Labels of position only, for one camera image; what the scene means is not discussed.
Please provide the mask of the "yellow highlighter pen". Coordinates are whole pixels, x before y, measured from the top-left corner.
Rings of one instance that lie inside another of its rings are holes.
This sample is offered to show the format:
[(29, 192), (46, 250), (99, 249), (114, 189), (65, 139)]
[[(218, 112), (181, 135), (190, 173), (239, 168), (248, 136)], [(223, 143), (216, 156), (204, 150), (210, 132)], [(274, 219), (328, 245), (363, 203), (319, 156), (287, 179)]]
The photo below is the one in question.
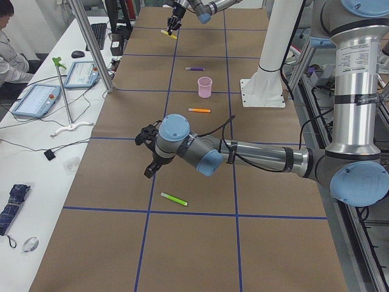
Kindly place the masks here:
[(177, 39), (177, 36), (176, 36), (176, 35), (173, 35), (172, 33), (169, 34), (169, 32), (167, 32), (166, 30), (161, 30), (160, 32), (161, 32), (162, 34), (164, 34), (164, 35), (166, 35), (166, 36), (168, 36), (168, 37), (174, 39), (174, 40)]

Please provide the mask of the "green highlighter pen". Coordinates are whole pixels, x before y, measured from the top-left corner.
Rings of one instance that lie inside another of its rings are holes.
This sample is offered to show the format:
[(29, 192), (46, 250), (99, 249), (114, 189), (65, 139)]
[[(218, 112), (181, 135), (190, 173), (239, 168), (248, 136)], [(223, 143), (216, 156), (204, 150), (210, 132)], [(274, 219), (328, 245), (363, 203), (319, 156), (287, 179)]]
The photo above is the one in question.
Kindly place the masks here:
[(184, 201), (184, 200), (182, 200), (182, 199), (180, 199), (180, 198), (177, 198), (177, 197), (175, 197), (175, 196), (172, 196), (172, 195), (170, 195), (170, 194), (168, 194), (168, 193), (161, 192), (160, 195), (161, 195), (162, 197), (164, 197), (164, 198), (166, 198), (166, 199), (168, 199), (168, 200), (170, 200), (170, 201), (173, 201), (173, 202), (175, 202), (175, 203), (178, 203), (178, 204), (180, 204), (180, 205), (182, 205), (182, 206), (188, 206), (188, 202), (187, 202), (187, 201)]

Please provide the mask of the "purple marker pen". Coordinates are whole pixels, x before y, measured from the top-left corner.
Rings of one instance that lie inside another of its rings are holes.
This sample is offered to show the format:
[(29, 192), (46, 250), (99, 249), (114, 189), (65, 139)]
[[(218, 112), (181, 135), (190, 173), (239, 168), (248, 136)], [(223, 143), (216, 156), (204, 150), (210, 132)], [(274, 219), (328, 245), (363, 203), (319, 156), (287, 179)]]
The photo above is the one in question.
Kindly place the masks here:
[(186, 67), (186, 71), (205, 71), (205, 68), (202, 67)]

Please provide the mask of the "orange highlighter pen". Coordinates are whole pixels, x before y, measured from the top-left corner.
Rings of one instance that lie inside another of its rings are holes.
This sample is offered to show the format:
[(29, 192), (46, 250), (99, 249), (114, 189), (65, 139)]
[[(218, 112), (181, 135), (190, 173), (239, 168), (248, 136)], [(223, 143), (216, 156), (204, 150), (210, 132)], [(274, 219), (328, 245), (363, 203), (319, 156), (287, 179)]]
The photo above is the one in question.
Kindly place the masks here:
[(210, 109), (203, 109), (203, 108), (188, 108), (188, 112), (191, 113), (211, 113)]

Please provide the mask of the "pink mesh pen holder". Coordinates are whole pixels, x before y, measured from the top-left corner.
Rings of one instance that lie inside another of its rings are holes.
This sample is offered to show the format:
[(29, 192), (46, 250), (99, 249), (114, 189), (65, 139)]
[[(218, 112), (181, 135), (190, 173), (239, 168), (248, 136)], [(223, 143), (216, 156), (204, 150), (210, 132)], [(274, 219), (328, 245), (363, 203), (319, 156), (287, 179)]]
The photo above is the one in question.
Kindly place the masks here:
[(200, 77), (198, 79), (198, 95), (201, 98), (209, 98), (212, 94), (213, 80), (210, 77)]

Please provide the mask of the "black cardboard box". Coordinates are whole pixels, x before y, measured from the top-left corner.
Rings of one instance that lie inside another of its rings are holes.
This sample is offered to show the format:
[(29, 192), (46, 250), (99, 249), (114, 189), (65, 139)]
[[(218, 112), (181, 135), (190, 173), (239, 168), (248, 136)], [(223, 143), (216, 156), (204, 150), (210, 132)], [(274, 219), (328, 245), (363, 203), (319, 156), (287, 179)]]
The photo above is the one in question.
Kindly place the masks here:
[(121, 56), (123, 53), (123, 35), (119, 33), (110, 34), (111, 46), (110, 51), (112, 56)]

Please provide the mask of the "black keyboard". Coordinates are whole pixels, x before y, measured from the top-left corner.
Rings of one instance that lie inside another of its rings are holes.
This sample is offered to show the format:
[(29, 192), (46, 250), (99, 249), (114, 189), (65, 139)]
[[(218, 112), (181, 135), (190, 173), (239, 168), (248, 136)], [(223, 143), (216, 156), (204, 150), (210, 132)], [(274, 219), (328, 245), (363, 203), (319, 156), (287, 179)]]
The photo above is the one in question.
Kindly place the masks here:
[(91, 24), (91, 29), (95, 36), (99, 49), (103, 50), (105, 45), (107, 24), (106, 23)]

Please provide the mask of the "clear plastic bag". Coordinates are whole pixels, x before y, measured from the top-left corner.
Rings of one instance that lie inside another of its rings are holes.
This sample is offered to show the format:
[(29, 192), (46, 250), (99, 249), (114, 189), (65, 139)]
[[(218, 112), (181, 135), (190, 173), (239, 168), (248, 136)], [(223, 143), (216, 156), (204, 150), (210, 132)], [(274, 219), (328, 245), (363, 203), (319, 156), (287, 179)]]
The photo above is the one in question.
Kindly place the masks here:
[(63, 162), (63, 168), (66, 175), (75, 175), (80, 165), (80, 158), (78, 156), (68, 159)]

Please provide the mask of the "black computer mouse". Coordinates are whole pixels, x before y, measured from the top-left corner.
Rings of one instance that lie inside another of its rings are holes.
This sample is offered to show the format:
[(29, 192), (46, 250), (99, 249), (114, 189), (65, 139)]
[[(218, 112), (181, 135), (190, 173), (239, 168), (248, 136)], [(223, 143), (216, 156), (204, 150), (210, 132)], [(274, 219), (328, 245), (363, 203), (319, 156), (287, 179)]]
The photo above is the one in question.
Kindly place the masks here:
[(83, 58), (85, 56), (85, 53), (81, 50), (75, 50), (71, 53), (71, 57), (76, 59), (76, 58)]

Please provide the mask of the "far blue teach pendant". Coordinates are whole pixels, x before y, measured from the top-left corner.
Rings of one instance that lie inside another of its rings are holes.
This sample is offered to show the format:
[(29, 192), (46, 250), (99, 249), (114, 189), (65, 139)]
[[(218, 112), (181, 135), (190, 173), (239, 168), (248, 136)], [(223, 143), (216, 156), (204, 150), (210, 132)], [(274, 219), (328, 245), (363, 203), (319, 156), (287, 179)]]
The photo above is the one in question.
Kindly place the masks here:
[(66, 89), (88, 89), (100, 78), (93, 61), (75, 61), (64, 82)]

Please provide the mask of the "blue teach pendant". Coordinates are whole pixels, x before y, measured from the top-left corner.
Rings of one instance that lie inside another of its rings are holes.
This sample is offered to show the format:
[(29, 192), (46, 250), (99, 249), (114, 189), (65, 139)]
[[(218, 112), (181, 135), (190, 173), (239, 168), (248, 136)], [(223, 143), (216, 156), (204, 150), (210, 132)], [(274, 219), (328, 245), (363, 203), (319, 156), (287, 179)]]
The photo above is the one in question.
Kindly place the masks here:
[(64, 82), (66, 89), (88, 89), (100, 78), (93, 61), (75, 61)]
[(33, 85), (11, 110), (14, 116), (41, 118), (46, 115), (61, 95), (57, 85)]

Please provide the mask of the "small black box device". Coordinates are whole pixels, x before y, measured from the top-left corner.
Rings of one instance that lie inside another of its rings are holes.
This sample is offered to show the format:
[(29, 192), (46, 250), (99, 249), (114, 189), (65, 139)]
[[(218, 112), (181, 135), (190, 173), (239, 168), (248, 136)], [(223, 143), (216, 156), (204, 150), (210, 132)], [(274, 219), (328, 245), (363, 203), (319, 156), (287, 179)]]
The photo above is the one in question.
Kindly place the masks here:
[(44, 156), (48, 161), (51, 161), (56, 158), (55, 152), (51, 149), (48, 149), (44, 152)]

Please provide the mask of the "near blue teach pendant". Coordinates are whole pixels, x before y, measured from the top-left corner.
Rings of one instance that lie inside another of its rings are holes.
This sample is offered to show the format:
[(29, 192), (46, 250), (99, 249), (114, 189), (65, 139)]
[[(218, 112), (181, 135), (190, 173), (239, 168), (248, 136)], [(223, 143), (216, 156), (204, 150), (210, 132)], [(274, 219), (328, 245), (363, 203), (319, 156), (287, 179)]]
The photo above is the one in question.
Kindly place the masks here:
[(57, 85), (33, 85), (11, 110), (14, 116), (41, 118), (46, 115), (61, 95)]

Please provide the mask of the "clear glasses case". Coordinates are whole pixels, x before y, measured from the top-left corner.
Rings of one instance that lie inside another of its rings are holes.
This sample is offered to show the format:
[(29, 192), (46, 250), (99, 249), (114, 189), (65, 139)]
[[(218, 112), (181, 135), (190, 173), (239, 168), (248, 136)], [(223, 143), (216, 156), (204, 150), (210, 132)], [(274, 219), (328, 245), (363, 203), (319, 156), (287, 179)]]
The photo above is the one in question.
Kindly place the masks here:
[(27, 254), (29, 252), (33, 252), (38, 247), (40, 241), (37, 237), (30, 237), (28, 238), (22, 248), (21, 248), (21, 254)]

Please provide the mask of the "folded navy umbrella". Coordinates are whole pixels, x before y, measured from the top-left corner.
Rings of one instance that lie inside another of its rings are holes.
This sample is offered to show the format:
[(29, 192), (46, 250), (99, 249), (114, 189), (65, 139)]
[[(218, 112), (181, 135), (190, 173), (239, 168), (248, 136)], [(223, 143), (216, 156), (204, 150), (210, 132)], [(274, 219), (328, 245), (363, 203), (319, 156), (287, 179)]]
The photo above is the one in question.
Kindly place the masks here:
[(6, 236), (8, 238), (9, 245), (13, 249), (17, 247), (17, 243), (8, 235), (7, 230), (16, 217), (22, 203), (25, 201), (25, 197), (30, 188), (31, 186), (25, 184), (14, 184), (9, 193), (8, 202), (1, 212), (1, 236)]

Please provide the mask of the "seated person white shirt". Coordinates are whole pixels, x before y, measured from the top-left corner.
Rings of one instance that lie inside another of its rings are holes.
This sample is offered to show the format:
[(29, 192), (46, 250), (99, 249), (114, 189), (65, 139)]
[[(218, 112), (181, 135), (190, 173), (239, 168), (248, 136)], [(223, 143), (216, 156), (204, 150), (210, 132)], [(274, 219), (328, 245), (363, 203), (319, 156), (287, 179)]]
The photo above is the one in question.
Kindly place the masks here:
[(14, 12), (10, 1), (1, 1), (1, 86), (28, 83), (42, 63), (18, 53), (4, 32)]

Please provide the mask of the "aluminium frame post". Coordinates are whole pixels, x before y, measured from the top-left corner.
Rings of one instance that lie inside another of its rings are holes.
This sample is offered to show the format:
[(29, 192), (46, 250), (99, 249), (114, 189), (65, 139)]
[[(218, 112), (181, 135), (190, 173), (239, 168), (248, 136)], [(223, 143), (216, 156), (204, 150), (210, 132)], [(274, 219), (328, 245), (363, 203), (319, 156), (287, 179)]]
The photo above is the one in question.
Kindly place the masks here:
[(88, 17), (83, 8), (83, 4), (79, 0), (69, 0), (69, 4), (75, 16), (75, 19), (77, 20), (78, 26), (81, 30), (81, 34), (92, 55), (93, 61), (98, 69), (98, 73), (100, 74), (100, 78), (106, 88), (106, 91), (107, 93), (111, 93), (114, 89), (114, 85), (109, 76), (96, 37), (94, 36)]

